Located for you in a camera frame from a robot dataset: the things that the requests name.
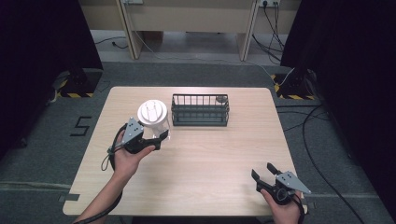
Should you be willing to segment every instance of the black panel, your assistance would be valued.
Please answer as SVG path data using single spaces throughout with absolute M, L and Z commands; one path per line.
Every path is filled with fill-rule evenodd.
M 325 2 L 302 1 L 282 65 L 315 70 L 346 149 L 396 220 L 396 4 L 344 1 L 323 18 Z M 331 21 L 324 37 L 315 32 L 320 20 Z
M 77 0 L 0 3 L 0 158 L 33 125 L 62 71 L 102 64 Z

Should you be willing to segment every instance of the hazard tape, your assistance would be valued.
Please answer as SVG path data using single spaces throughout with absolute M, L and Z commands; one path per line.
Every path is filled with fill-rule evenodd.
M 276 75 L 271 75 L 272 80 L 275 80 Z M 285 94 L 282 92 L 282 86 L 277 84 L 274 85 L 276 96 L 281 99 L 291 99 L 291 100 L 315 100 L 315 97 L 306 90 L 304 93 L 299 94 Z
M 68 98 L 82 98 L 82 97 L 93 97 L 93 92 L 67 92 L 65 86 L 68 79 L 66 78 L 60 85 L 57 96 L 58 97 L 68 97 Z

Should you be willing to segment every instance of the small object in basket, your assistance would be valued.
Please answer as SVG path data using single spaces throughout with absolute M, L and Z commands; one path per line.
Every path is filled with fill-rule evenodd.
M 228 101 L 228 97 L 226 96 L 226 95 L 221 95 L 221 96 L 217 96 L 216 97 L 216 100 L 219 102 L 219 103 L 226 103 L 227 101 Z

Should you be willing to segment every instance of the cable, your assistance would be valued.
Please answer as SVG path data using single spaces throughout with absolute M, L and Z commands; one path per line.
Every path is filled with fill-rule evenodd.
M 271 52 L 271 50 L 276 50 L 276 51 L 281 52 L 280 50 L 271 49 L 270 47 L 266 47 L 266 46 L 264 46 L 264 44 L 260 43 L 260 42 L 256 39 L 256 36 L 255 36 L 255 35 L 252 35 L 252 37 L 253 37 L 253 39 L 256 41 L 257 45 L 259 45 L 259 47 L 262 49 L 262 51 L 264 51 L 265 53 L 271 55 L 272 57 L 274 57 L 274 58 L 276 58 L 278 61 L 280 61 L 280 59 L 279 59 L 278 57 L 276 57 L 275 54 L 273 54 L 273 53 Z
M 100 44 L 100 43 L 103 43 L 103 42 L 105 42 L 105 41 L 107 41 L 107 40 L 111 40 L 111 39 L 120 39 L 120 38 L 125 38 L 125 36 L 114 36 L 114 37 L 106 38 L 106 39 L 103 39 L 103 40 L 101 40 L 101 41 L 99 41 L 99 42 L 95 42 L 95 44 Z
M 106 83 L 107 83 L 107 86 L 105 86 L 105 87 L 104 87 L 103 89 L 101 89 L 101 90 L 99 90 L 99 89 L 96 87 L 96 90 L 97 90 L 97 91 L 103 92 L 103 91 L 105 91 L 105 90 L 110 86 L 111 81 L 103 81 L 103 82 L 106 82 Z
M 95 220 L 97 220 L 97 219 L 99 219 L 99 218 L 102 218 L 102 217 L 107 216 L 107 214 L 109 214 L 109 213 L 119 204 L 119 202 L 121 201 L 121 198 L 122 198 L 122 192 L 120 193 L 120 195 L 119 195 L 119 197 L 116 199 L 116 201 L 115 201 L 113 204 L 111 204 L 105 211 L 99 213 L 99 214 L 96 215 L 96 216 L 88 217 L 88 218 L 85 218 L 85 219 L 83 219 L 83 220 L 81 220 L 81 221 L 75 222 L 74 224 L 86 224 L 86 223 L 91 223 L 91 222 L 93 222 L 93 221 L 95 221 Z
M 270 41 L 270 48 L 271 48 L 271 45 L 272 45 L 272 42 L 274 41 L 274 35 L 271 37 L 271 41 Z M 274 63 L 274 64 L 277 64 L 277 65 L 280 65 L 280 59 L 278 59 L 278 58 L 276 58 L 278 61 L 279 61 L 279 63 L 276 63 L 276 62 L 274 62 L 272 59 L 271 59 L 271 57 L 270 57 L 271 55 L 270 54 L 268 54 L 268 59 L 270 60 L 270 62 L 271 63 Z
M 321 107 L 321 105 L 317 106 L 316 108 L 314 108 L 305 118 L 304 122 L 303 122 L 303 140 L 304 140 L 304 147 L 306 150 L 306 153 L 309 157 L 309 160 L 311 160 L 312 164 L 314 165 L 315 169 L 318 171 L 318 174 L 323 178 L 323 180 L 329 185 L 329 187 L 338 195 L 338 197 L 346 204 L 346 206 L 349 207 L 349 209 L 353 212 L 353 214 L 358 218 L 358 220 L 361 223 L 364 223 L 363 220 L 361 219 L 361 217 L 359 216 L 359 214 L 355 211 L 355 209 L 349 204 L 349 202 L 341 195 L 340 192 L 338 192 L 338 190 L 326 179 L 326 177 L 324 176 L 324 174 L 319 170 L 317 164 L 315 163 L 314 159 L 312 158 L 311 152 L 309 151 L 308 148 L 308 144 L 306 143 L 306 139 L 305 139 L 305 124 L 306 122 L 309 120 L 309 117 L 311 117 L 311 115 Z
M 126 129 L 126 126 L 128 125 L 128 123 L 125 123 L 124 125 L 122 125 L 122 127 L 120 127 L 120 129 L 117 131 L 116 136 L 114 137 L 113 140 L 113 144 L 111 145 L 111 147 L 107 150 L 107 156 L 105 156 L 105 158 L 102 161 L 102 171 L 105 171 L 108 167 L 108 163 L 111 163 L 111 167 L 113 168 L 113 170 L 115 169 L 115 162 L 114 162 L 114 154 L 116 153 L 116 151 L 120 150 L 120 148 L 117 148 L 119 145 L 116 145 L 117 143 L 117 138 L 119 137 L 120 133 Z
M 119 217 L 119 220 L 120 220 L 121 224 L 126 224 L 126 222 L 124 221 L 124 219 L 122 217 Z
M 289 75 L 290 75 L 293 71 L 294 71 L 294 68 L 292 68 L 292 69 L 286 74 L 285 78 L 283 79 L 283 81 L 282 81 L 280 84 L 277 84 L 277 83 L 276 83 L 276 85 L 277 85 L 277 86 L 282 86 L 283 83 L 285 83 L 286 79 L 288 79 Z
M 277 112 L 278 114 L 289 114 L 289 113 L 294 113 L 294 114 L 302 114 L 302 115 L 308 115 L 308 113 L 304 113 L 304 112 L 300 112 L 300 111 L 279 111 L 279 112 Z M 323 112 L 323 113 L 320 113 L 320 114 L 317 114 L 317 115 L 311 115 L 313 118 L 315 118 L 315 119 L 321 119 L 321 120 L 330 120 L 330 119 L 323 119 L 323 118 L 320 118 L 318 115 L 322 115 L 322 114 L 324 114 L 324 113 L 326 113 L 326 112 Z
M 295 125 L 295 126 L 293 126 L 293 127 L 290 127 L 290 128 L 288 128 L 288 129 L 283 130 L 283 132 L 290 131 L 290 130 L 295 129 L 295 128 L 297 128 L 297 127 L 300 127 L 300 126 L 302 126 L 302 125 L 303 125 L 303 123 L 297 124 L 297 125 Z
M 119 48 L 119 49 L 126 49 L 126 48 L 128 48 L 128 45 L 127 46 L 125 46 L 125 47 L 120 47 L 118 44 L 116 44 L 116 42 L 111 42 L 111 44 L 114 46 L 114 47 L 117 47 L 117 48 Z
M 297 202 L 297 200 L 294 199 L 294 197 L 291 197 L 291 199 L 297 204 L 298 209 L 300 210 L 300 217 L 298 218 L 298 224 L 303 224 L 304 218 L 305 218 L 303 203 L 301 202 L 301 199 L 299 196 L 297 196 L 297 195 L 294 195 L 294 196 L 298 199 L 298 202 Z
M 282 108 L 282 107 L 315 107 L 319 105 L 276 105 L 276 108 Z
M 273 37 L 274 37 L 275 40 L 279 43 L 279 46 L 280 46 L 281 49 L 283 50 L 283 47 L 285 47 L 285 46 L 284 46 L 284 44 L 282 43 L 282 41 L 280 40 L 279 34 L 278 34 L 278 32 L 277 32 L 277 22 L 278 22 L 278 19 L 279 19 L 279 6 L 278 6 L 277 3 L 275 3 L 275 19 L 276 19 L 275 28 L 274 28 L 273 24 L 271 23 L 271 20 L 270 20 L 270 18 L 268 17 L 267 11 L 266 11 L 265 9 L 266 9 L 266 7 L 263 7 L 264 15 L 265 15 L 265 17 L 267 18 L 267 20 L 268 20 L 268 22 L 269 22 L 269 24 L 270 24 L 271 30 L 273 31 Z

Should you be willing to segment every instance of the wrist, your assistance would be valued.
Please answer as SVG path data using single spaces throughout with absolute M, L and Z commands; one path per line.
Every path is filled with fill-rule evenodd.
M 126 184 L 128 184 L 128 181 L 131 177 L 124 175 L 124 174 L 119 174 L 117 172 L 114 172 L 113 176 L 111 176 L 111 181 L 117 183 L 121 187 L 125 187 Z

